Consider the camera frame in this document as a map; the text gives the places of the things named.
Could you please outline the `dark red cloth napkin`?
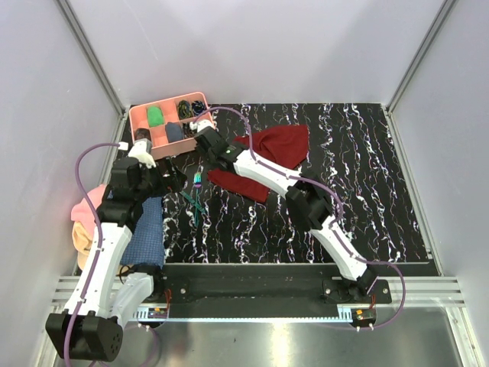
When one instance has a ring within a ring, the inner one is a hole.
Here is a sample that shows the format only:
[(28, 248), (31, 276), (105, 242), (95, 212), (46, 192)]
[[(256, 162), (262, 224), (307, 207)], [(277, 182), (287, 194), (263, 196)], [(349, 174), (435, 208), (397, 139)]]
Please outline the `dark red cloth napkin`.
[[(255, 153), (288, 169), (301, 164), (309, 152), (309, 130), (306, 125), (273, 126), (253, 133), (252, 140)], [(258, 203), (265, 203), (269, 194), (269, 189), (264, 185), (219, 169), (209, 171), (207, 180)]]

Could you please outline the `iridescent handled spoon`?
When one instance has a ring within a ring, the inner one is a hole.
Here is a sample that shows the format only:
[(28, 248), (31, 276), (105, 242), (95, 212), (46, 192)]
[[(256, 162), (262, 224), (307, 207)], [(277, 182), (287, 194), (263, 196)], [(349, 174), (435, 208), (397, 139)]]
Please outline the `iridescent handled spoon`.
[(205, 209), (192, 197), (190, 196), (188, 193), (186, 193), (185, 191), (180, 191), (180, 195), (186, 199), (190, 204), (192, 204), (194, 206), (194, 208), (201, 214), (206, 214), (206, 211)]

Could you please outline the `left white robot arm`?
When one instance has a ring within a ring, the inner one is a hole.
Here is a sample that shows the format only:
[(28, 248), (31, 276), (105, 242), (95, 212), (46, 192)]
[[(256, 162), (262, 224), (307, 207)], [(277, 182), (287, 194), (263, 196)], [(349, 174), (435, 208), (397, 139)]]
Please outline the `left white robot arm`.
[(51, 313), (45, 330), (67, 366), (74, 360), (112, 362), (123, 331), (143, 301), (158, 302), (165, 292), (159, 265), (137, 265), (121, 288), (113, 285), (121, 258), (150, 198), (180, 191), (185, 175), (166, 158), (162, 174), (147, 138), (138, 139), (116, 160), (102, 202), (87, 204), (94, 215), (94, 240), (74, 290), (62, 311)]

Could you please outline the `iridescent rainbow fork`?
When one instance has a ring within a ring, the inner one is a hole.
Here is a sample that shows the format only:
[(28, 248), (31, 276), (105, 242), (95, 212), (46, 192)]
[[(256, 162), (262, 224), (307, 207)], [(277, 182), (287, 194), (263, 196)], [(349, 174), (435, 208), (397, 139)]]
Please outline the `iridescent rainbow fork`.
[[(199, 189), (202, 186), (202, 176), (201, 176), (201, 173), (198, 171), (194, 174), (193, 186), (195, 189), (195, 200), (199, 203)], [(195, 210), (194, 221), (195, 221), (196, 227), (198, 227), (199, 226), (199, 212), (197, 210)]]

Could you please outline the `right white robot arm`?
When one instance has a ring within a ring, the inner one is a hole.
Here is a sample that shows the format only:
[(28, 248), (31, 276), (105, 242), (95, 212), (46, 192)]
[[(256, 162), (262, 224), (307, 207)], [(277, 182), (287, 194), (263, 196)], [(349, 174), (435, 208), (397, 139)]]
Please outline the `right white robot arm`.
[(253, 180), (285, 199), (293, 226), (312, 235), (329, 253), (356, 303), (374, 294), (377, 273), (348, 240), (333, 209), (334, 193), (311, 171), (287, 169), (244, 145), (229, 144), (214, 128), (195, 136), (197, 151), (216, 168)]

